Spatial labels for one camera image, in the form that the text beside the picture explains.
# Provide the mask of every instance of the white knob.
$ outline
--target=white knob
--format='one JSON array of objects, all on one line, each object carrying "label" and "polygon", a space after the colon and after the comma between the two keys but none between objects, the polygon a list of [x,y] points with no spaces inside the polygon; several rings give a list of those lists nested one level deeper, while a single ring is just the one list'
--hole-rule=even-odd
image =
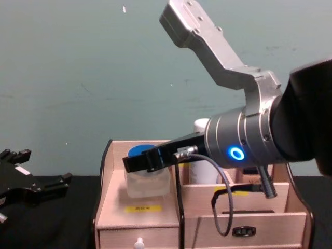
[{"label": "white knob", "polygon": [[138,238],[137,242],[134,244],[134,249],[144,249],[144,243],[142,238]]}]

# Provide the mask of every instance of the blue led ring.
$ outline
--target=blue led ring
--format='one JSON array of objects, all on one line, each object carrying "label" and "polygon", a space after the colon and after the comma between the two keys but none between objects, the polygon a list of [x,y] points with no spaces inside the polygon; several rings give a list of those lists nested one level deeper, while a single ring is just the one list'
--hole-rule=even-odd
[{"label": "blue led ring", "polygon": [[244,159],[243,151],[238,147],[229,148],[229,156],[237,161],[242,161]]}]

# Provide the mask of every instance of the cable connector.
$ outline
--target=cable connector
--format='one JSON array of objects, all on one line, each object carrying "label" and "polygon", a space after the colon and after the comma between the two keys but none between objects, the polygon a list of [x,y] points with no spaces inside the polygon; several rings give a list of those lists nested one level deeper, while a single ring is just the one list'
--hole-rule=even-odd
[{"label": "cable connector", "polygon": [[173,154],[174,163],[181,162],[190,157],[191,154],[195,154],[198,152],[198,147],[196,145],[187,147],[179,152]]},{"label": "cable connector", "polygon": [[267,199],[272,199],[277,196],[273,180],[271,176],[268,173],[268,167],[267,166],[257,166],[258,173],[260,175],[261,179],[261,185],[265,194],[265,197]]}]

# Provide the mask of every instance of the clear plastic container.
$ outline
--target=clear plastic container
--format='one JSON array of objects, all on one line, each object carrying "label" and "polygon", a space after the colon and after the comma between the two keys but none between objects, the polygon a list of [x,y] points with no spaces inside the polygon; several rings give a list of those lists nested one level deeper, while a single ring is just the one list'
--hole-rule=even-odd
[{"label": "clear plastic container", "polygon": [[[139,145],[131,148],[128,156],[136,156],[154,145]],[[162,196],[170,192],[171,176],[168,168],[147,172],[141,170],[127,173],[124,171],[127,183],[127,193],[131,198]]]}]

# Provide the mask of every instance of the drawer handle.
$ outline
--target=drawer handle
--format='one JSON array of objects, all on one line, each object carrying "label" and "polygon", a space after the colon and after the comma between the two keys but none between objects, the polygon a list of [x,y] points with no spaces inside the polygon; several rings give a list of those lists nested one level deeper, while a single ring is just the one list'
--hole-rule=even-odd
[{"label": "drawer handle", "polygon": [[256,227],[234,227],[233,236],[236,237],[251,237],[256,234]]}]

